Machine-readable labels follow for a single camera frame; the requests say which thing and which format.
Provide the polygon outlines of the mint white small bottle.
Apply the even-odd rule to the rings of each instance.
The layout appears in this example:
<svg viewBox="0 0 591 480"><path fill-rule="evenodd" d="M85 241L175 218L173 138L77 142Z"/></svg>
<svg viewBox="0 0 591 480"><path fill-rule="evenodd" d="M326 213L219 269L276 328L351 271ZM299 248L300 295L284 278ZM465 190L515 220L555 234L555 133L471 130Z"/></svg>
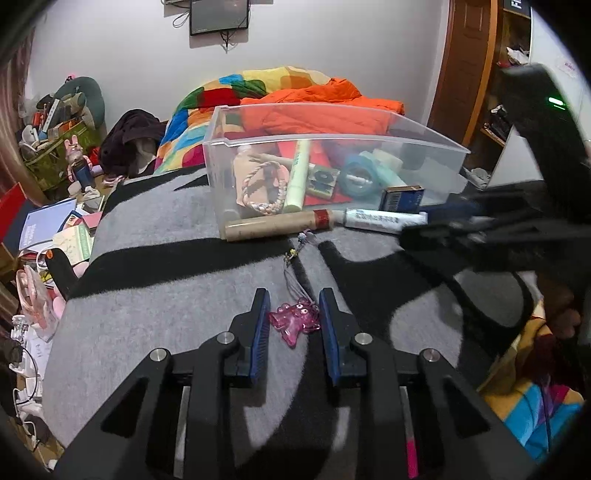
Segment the mint white small bottle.
<svg viewBox="0 0 591 480"><path fill-rule="evenodd" d="M394 172L394 170L389 165L384 163L373 153L370 153L369 151L363 151L360 152L360 155L372 163L376 170L377 179L379 180L379 183L382 187L403 187L407 185L407 183L396 172Z"/></svg>

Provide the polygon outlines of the blue tape roll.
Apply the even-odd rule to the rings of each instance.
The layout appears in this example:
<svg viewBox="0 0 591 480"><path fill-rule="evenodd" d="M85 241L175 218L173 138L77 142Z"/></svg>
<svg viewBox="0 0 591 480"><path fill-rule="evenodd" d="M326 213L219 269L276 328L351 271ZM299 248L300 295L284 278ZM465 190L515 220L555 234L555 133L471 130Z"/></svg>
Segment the blue tape roll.
<svg viewBox="0 0 591 480"><path fill-rule="evenodd" d="M375 196L382 189L374 162L362 155L346 156L338 185L342 194L353 199Z"/></svg>

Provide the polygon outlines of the magenta plastic charm keychain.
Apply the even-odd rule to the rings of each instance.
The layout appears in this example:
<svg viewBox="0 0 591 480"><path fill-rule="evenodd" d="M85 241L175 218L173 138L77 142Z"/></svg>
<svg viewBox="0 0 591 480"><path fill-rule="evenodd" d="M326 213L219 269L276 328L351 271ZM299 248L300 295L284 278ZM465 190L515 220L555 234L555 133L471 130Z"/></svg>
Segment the magenta plastic charm keychain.
<svg viewBox="0 0 591 480"><path fill-rule="evenodd" d="M297 346L301 334L314 333L321 329L320 307L317 301L304 289L297 279L294 264L301 256L301 251L308 245L315 244L315 234L310 229L297 235L297 245L291 247L283 258L283 279L291 301L280 304L267 315L270 325L280 333L281 339L290 349Z"/></svg>

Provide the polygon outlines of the pale green long tube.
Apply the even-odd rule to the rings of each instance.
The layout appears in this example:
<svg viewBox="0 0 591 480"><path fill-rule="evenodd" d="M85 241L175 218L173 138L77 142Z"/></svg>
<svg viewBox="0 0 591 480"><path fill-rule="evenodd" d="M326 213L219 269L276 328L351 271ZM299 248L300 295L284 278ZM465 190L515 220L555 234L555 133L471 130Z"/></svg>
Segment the pale green long tube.
<svg viewBox="0 0 591 480"><path fill-rule="evenodd" d="M283 213L297 213L304 207L307 192L308 168L310 168L311 140L297 140L294 162L290 167L290 179L287 182L286 199Z"/></svg>

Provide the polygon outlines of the beige foundation tube white cap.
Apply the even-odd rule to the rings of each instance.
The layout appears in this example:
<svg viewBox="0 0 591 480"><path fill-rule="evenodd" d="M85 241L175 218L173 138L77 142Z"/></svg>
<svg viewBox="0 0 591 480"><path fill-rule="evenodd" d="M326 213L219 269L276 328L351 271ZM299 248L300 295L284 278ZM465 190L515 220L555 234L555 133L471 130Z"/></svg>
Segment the beige foundation tube white cap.
<svg viewBox="0 0 591 480"><path fill-rule="evenodd" d="M263 216L283 212L290 172L276 156L244 145L238 148L232 166L238 205Z"/></svg>

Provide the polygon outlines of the dark purple spray bottle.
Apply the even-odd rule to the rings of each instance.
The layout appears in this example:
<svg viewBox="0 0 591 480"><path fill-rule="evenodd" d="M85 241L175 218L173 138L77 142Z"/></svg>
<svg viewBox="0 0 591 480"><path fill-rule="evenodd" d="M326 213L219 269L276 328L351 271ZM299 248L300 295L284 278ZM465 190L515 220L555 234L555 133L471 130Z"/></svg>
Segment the dark purple spray bottle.
<svg viewBox="0 0 591 480"><path fill-rule="evenodd" d="M365 162L356 148L335 140L322 140L322 149L329 160L329 165L339 171L360 169Z"/></svg>

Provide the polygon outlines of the blue orange small box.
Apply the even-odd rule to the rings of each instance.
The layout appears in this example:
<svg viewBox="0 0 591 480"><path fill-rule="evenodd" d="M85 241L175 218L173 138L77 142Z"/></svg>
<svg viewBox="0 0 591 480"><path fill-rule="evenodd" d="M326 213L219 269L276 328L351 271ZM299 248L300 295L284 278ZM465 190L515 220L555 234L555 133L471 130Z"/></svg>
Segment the blue orange small box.
<svg viewBox="0 0 591 480"><path fill-rule="evenodd" d="M425 189L420 185L388 187L383 191L379 210L394 213L418 213Z"/></svg>

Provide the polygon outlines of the white green ointment tube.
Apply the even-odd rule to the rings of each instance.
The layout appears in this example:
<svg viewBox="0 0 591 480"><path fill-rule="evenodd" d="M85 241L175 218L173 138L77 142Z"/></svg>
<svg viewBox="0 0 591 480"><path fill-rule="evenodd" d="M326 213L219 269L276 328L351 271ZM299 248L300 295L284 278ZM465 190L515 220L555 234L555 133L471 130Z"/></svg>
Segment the white green ointment tube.
<svg viewBox="0 0 591 480"><path fill-rule="evenodd" d="M428 214L399 213L368 209L348 209L342 226L380 233L398 234L406 227L428 224Z"/></svg>

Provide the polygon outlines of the grey black blanket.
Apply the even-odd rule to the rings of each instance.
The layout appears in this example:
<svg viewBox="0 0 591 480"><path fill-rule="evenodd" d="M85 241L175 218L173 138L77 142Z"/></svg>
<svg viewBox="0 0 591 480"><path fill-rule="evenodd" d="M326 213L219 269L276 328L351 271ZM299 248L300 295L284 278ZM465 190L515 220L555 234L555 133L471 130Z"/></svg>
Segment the grey black blanket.
<svg viewBox="0 0 591 480"><path fill-rule="evenodd" d="M45 419L63 444L153 349L197 348L248 310L259 288L273 305L290 301L283 258L296 239L222 241L204 170L120 185L104 213L44 379ZM435 348L473 385L540 298L533 274L478 274L452 255L410 258L393 236L344 228L315 236L294 273L311 296L332 289L370 335L407 352ZM266 389L233 391L231 407L240 472L353 478L359 396L329 399L320 335L295 347L270 335Z"/></svg>

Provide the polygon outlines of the brown cardboard tube red band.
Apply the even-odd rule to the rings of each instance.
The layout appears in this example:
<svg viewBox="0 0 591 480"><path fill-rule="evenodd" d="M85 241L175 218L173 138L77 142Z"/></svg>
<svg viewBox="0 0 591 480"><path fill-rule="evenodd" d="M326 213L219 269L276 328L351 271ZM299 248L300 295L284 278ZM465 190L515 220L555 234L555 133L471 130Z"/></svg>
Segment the brown cardboard tube red band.
<svg viewBox="0 0 591 480"><path fill-rule="evenodd" d="M334 224L335 215L331 210L307 210L231 221L225 224L221 238L235 242L297 234L304 230L327 230Z"/></svg>

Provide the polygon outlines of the orange blanket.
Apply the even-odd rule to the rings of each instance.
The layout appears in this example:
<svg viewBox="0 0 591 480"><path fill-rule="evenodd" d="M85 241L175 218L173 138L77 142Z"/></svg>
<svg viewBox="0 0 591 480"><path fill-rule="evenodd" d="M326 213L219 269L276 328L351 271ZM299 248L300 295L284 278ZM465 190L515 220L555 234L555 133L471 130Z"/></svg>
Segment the orange blanket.
<svg viewBox="0 0 591 480"><path fill-rule="evenodd" d="M263 98L242 99L243 129L280 134L384 135L405 114L397 100L370 98L349 80L277 90Z"/></svg>

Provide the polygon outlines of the clear plastic storage bin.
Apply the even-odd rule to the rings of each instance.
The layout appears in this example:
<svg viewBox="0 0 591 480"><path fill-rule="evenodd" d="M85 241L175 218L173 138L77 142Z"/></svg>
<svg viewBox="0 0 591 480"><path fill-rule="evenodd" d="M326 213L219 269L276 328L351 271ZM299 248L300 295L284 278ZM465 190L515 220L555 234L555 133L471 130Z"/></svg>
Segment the clear plastic storage bin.
<svg viewBox="0 0 591 480"><path fill-rule="evenodd" d="M329 103L215 109L204 156L219 227L317 208L376 210L389 188L416 187L424 206L461 192L469 151L388 110Z"/></svg>

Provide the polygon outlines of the bunny figurine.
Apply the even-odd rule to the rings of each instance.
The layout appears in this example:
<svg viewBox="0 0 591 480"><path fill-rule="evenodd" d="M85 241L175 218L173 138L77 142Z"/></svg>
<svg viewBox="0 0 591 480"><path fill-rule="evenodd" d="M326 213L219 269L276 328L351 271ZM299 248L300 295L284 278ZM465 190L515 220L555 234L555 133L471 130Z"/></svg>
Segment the bunny figurine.
<svg viewBox="0 0 591 480"><path fill-rule="evenodd" d="M92 175L92 163L85 155L76 135L64 140L65 158L67 161L67 176L71 184L78 183L82 198L91 200L98 198L100 192L96 189Z"/></svg>

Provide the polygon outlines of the green basket of clutter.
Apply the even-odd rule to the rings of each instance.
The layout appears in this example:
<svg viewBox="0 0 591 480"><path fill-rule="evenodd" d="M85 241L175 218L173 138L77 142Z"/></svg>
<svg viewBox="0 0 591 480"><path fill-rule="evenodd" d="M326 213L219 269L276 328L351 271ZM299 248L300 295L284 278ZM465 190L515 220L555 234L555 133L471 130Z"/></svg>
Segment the green basket of clutter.
<svg viewBox="0 0 591 480"><path fill-rule="evenodd" d="M22 116L17 139L24 165L42 192L53 192L67 180L66 146L77 143L86 152L102 142L105 102L96 80L70 77L27 105Z"/></svg>

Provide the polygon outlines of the wall mounted monitor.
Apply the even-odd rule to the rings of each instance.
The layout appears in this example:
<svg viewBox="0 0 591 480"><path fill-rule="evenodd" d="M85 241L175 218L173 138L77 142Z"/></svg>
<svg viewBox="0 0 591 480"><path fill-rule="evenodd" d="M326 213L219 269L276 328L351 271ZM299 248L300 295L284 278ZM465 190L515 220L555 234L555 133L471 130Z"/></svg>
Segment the wall mounted monitor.
<svg viewBox="0 0 591 480"><path fill-rule="evenodd" d="M191 36L249 27L249 1L197 0L189 6Z"/></svg>

